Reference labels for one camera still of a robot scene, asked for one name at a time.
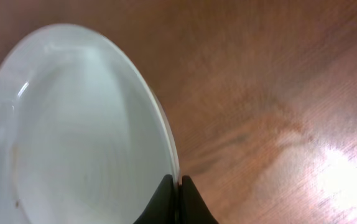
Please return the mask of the white plate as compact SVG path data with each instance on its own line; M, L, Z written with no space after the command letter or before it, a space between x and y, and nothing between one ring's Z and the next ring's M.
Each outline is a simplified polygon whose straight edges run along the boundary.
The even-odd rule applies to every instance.
M105 36L42 27L0 66L0 223L133 223L179 177L164 111Z

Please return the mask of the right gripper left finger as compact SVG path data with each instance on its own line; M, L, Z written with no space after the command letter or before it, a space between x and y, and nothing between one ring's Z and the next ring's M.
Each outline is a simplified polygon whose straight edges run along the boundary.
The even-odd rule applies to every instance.
M175 185L172 175L167 174L134 224L173 223L175 223Z

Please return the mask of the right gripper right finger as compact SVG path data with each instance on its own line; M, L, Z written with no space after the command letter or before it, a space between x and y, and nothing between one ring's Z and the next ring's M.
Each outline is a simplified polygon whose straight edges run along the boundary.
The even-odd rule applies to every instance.
M182 184L178 189L181 224L218 224L190 176L182 177Z

